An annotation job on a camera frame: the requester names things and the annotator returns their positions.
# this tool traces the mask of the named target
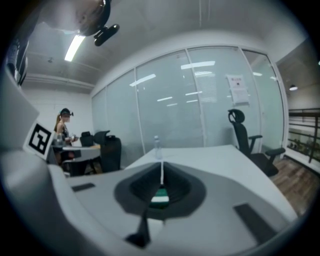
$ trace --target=white desk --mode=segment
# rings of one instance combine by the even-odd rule
[[[243,185],[276,208],[287,221],[297,218],[292,206],[274,183],[232,145],[197,148],[163,148],[163,161],[229,178]],[[154,149],[126,169],[154,163]]]

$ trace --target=black office chair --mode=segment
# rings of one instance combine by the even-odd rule
[[[100,144],[101,168],[103,173],[120,170],[121,163],[121,140],[114,135],[107,135],[110,131],[97,132],[93,140]]]
[[[81,133],[80,142],[83,147],[91,147],[94,145],[94,136],[90,134],[90,131]]]
[[[80,142],[83,147],[91,147],[95,144],[94,143],[94,136],[90,134],[90,131],[84,131],[83,133],[81,133]],[[88,172],[88,174],[91,174],[91,173],[96,174],[97,171],[95,169],[94,159],[91,159],[88,162],[89,162],[90,167],[92,169],[92,171]]]
[[[239,150],[246,155],[252,162],[255,163],[256,166],[258,166],[268,177],[276,175],[279,171],[278,169],[273,165],[273,162],[275,160],[275,157],[286,152],[286,150],[282,147],[277,149],[268,150],[265,152],[267,156],[270,158],[268,159],[263,153],[255,153],[251,154],[256,139],[262,138],[261,135],[255,135],[248,137],[247,129],[242,124],[242,122],[245,121],[245,114],[239,110],[239,109],[231,109],[228,110],[229,115],[229,121],[232,123],[235,131],[236,138],[238,140],[239,144]]]

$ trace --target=water bottle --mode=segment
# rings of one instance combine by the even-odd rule
[[[155,151],[155,158],[158,160],[162,159],[162,151],[161,151],[161,146],[160,146],[160,139],[156,135],[154,136],[154,151]]]
[[[64,144],[64,141],[63,141],[62,134],[59,133],[59,134],[56,136],[56,145],[57,145],[57,146],[63,146],[63,144]]]

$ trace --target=ceiling lamp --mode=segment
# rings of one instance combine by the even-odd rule
[[[295,90],[298,90],[298,87],[296,87],[295,85],[291,85],[289,90],[295,91]]]

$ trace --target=glass wall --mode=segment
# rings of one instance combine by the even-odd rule
[[[139,128],[135,74],[130,71],[107,87],[108,130],[121,139],[121,166],[126,167],[144,155]]]
[[[252,68],[262,112],[262,151],[282,147],[284,110],[276,74],[266,55],[243,51]]]
[[[255,82],[246,60],[236,47],[208,47],[189,50],[199,90],[209,147],[237,144],[228,110],[239,109],[245,115],[248,136],[260,134],[260,111]],[[233,104],[227,75],[242,76],[249,103]],[[254,151],[258,151],[259,141]]]
[[[94,132],[107,131],[107,99],[106,88],[92,98],[92,122]]]
[[[237,47],[192,48],[132,67],[92,98],[94,131],[111,130],[121,139],[121,166],[127,167],[154,148],[155,136],[164,148],[237,146],[228,119],[236,108],[248,136],[262,134],[264,149],[278,148],[284,116],[275,73],[267,56],[245,56],[253,74]],[[242,77],[245,103],[234,103],[228,76]]]
[[[159,136],[164,148],[203,146],[195,81],[185,51],[136,68],[137,95],[145,151]]]

